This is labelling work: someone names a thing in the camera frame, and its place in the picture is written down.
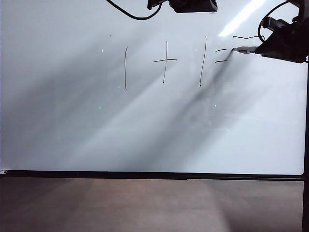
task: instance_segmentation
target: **whiteboard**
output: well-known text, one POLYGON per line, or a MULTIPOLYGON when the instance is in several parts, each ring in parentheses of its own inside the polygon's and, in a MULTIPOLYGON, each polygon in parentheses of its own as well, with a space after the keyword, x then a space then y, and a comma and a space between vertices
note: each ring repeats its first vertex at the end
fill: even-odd
POLYGON ((230 53, 281 2, 2 0, 1 169, 302 174, 307 65, 230 53))

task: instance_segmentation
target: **black mechanical device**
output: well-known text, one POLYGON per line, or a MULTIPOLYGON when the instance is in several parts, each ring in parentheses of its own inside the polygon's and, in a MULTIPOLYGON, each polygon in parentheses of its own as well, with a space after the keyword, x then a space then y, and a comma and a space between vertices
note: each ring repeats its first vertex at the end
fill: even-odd
POLYGON ((262 41, 259 47, 239 47, 234 51, 256 53, 263 57, 282 59, 296 63, 306 61, 309 55, 309 0, 287 0, 271 10, 261 21, 258 36, 262 41), (292 3, 299 8, 298 16, 289 24, 282 19, 274 19, 269 15, 279 7, 292 3), (261 27, 271 30, 271 36, 264 40, 261 27))
MULTIPOLYGON (((167 0, 148 0, 147 8, 160 5, 167 0)), ((190 12, 216 12, 218 5, 216 0, 169 0, 169 5, 177 13, 190 13, 190 12)))

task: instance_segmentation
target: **black marker line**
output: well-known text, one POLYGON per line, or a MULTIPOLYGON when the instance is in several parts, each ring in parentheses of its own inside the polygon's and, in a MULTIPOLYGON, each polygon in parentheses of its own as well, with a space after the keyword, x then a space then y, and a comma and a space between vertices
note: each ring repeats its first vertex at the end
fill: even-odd
POLYGON ((236 36, 236 35, 233 35, 233 38, 240 38, 240 39, 245 39, 245 40, 247 40, 247 39, 251 39, 251 38, 255 38, 255 37, 258 37, 258 36, 242 37, 242 36, 236 36))
POLYGON ((167 65, 167 63, 168 63, 168 42, 166 41, 165 69, 164 69, 163 83, 165 81, 165 73, 166 73, 166 65, 167 65))
POLYGON ((220 51, 226 51, 227 49, 219 49, 219 50, 217 50, 217 51, 215 51, 215 52, 220 52, 220 51))
POLYGON ((153 63, 156 63, 156 62, 161 62, 161 61, 165 61, 165 60, 176 60, 176 61, 177 61, 177 59, 162 59, 162 60, 156 60, 156 61, 153 61, 153 63))
POLYGON ((204 58, 203 58, 203 65, 202 65, 202 71, 201 71, 201 78, 199 80, 199 86, 202 86, 202 75, 203 75, 203 69, 204 69, 204 62, 205 62, 205 55, 206 55, 206 44, 207 44, 207 37, 205 36, 205 50, 204 50, 204 58))
POLYGON ((219 63, 219 62, 227 62, 227 60, 219 60, 219 61, 216 61, 215 63, 219 63))
POLYGON ((126 89, 126 51, 125 51, 125 89, 126 89))

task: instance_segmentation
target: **floor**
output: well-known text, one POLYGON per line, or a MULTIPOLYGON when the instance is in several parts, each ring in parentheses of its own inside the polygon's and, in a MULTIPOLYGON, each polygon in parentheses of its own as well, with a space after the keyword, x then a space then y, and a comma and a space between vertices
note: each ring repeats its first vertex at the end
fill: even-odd
POLYGON ((0 179, 1 232, 301 232, 302 182, 0 179))

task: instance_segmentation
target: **plus sign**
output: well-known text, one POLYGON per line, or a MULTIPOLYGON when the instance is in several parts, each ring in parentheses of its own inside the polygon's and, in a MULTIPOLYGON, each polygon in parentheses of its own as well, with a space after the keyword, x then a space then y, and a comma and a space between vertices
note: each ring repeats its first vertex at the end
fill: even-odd
POLYGON ((168 60, 177 60, 177 59, 168 59, 168 42, 166 41, 166 54, 165 54, 165 59, 157 60, 157 61, 154 61, 154 62, 153 62, 153 63, 155 63, 155 62, 165 61, 163 83, 165 82, 166 65, 167 65, 167 63, 168 63, 168 60))

